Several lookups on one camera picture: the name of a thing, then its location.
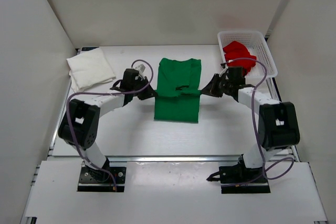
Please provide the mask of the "green t shirt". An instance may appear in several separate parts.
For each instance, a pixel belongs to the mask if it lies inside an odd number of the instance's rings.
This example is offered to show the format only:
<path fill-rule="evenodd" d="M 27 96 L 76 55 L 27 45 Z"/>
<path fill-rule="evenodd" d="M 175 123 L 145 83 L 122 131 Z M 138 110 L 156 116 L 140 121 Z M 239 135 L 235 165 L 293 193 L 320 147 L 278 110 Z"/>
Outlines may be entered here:
<path fill-rule="evenodd" d="M 200 59 L 185 61 L 163 58 L 159 63 L 154 119 L 198 123 L 201 91 Z"/>

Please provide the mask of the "white t shirt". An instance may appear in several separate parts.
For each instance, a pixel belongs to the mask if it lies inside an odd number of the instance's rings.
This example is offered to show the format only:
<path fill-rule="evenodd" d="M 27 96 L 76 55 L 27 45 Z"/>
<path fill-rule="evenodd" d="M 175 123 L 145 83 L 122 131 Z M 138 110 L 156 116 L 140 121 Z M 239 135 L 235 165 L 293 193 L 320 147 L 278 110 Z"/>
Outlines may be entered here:
<path fill-rule="evenodd" d="M 83 92 L 96 84 L 111 82 L 116 78 L 103 50 L 95 48 L 67 59 L 70 68 L 71 88 Z"/>

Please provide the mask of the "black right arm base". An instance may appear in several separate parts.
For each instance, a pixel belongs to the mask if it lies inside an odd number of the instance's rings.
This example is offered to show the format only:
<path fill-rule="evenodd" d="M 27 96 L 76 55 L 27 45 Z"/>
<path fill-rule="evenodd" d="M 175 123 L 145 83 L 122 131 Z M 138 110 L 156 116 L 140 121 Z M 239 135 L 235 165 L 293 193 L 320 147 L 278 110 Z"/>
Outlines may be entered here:
<path fill-rule="evenodd" d="M 247 168 L 243 160 L 234 166 L 220 166 L 218 171 L 207 177 L 208 182 L 220 182 L 222 194 L 268 194 L 268 180 L 262 168 Z"/>

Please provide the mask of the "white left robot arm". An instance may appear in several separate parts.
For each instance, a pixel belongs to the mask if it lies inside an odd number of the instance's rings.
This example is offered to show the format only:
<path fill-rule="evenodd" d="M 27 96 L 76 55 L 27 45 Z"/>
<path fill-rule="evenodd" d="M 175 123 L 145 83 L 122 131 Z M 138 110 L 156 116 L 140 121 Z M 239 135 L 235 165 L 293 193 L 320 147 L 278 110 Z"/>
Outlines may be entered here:
<path fill-rule="evenodd" d="M 123 78 L 112 86 L 112 93 L 86 92 L 86 95 L 93 96 L 87 101 L 78 100 L 73 94 L 67 100 L 58 136 L 77 150 L 98 182 L 105 182 L 110 176 L 108 158 L 96 144 L 99 120 L 105 114 L 126 106 L 134 97 L 146 100 L 158 96 L 144 71 L 143 64 L 127 68 Z"/>

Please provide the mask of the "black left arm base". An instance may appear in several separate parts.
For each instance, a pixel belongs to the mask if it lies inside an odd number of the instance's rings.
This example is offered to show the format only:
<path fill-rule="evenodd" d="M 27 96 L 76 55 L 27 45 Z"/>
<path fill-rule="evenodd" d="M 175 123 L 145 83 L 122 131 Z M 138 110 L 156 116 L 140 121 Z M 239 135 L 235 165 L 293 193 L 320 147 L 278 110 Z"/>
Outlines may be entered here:
<path fill-rule="evenodd" d="M 114 166 L 109 167 L 108 170 L 113 175 L 115 183 L 108 173 L 94 170 L 82 164 L 77 191 L 91 193 L 123 193 L 125 189 L 127 168 L 125 166 Z"/>

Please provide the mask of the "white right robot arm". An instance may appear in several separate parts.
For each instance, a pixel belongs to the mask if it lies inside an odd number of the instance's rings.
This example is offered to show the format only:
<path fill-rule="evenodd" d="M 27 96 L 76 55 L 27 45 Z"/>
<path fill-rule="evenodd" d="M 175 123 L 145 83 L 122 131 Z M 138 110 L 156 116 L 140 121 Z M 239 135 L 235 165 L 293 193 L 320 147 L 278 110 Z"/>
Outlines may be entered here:
<path fill-rule="evenodd" d="M 257 143 L 242 154 L 234 166 L 236 177 L 242 182 L 254 177 L 254 169 L 262 168 L 274 155 L 300 141 L 295 106 L 291 102 L 271 99 L 257 91 L 254 85 L 247 84 L 241 67 L 228 67 L 223 73 L 215 74 L 201 94 L 217 98 L 230 96 L 251 109 L 253 122 L 258 116 Z"/>

